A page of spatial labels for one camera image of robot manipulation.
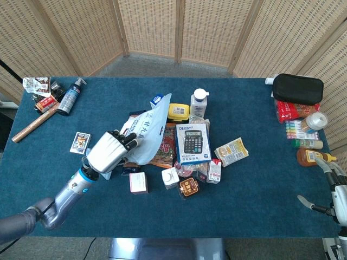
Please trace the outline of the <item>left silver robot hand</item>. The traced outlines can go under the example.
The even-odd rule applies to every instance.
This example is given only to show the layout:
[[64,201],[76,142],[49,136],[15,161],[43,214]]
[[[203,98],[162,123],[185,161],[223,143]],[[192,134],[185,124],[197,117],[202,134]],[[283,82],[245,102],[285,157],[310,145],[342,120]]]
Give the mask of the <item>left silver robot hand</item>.
[[107,131],[88,154],[88,164],[98,173],[110,172],[131,149],[137,146],[136,133],[124,136],[118,130]]

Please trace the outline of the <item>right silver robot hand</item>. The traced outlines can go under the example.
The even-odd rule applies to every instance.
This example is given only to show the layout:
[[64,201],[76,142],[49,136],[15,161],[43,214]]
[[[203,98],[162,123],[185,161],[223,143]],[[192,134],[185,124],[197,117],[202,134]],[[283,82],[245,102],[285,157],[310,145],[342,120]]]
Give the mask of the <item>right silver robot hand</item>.
[[301,195],[297,195],[297,198],[308,209],[331,216],[338,225],[346,227],[346,173],[335,162],[320,158],[316,158],[315,162],[325,173],[332,195],[332,205],[327,208],[316,205]]

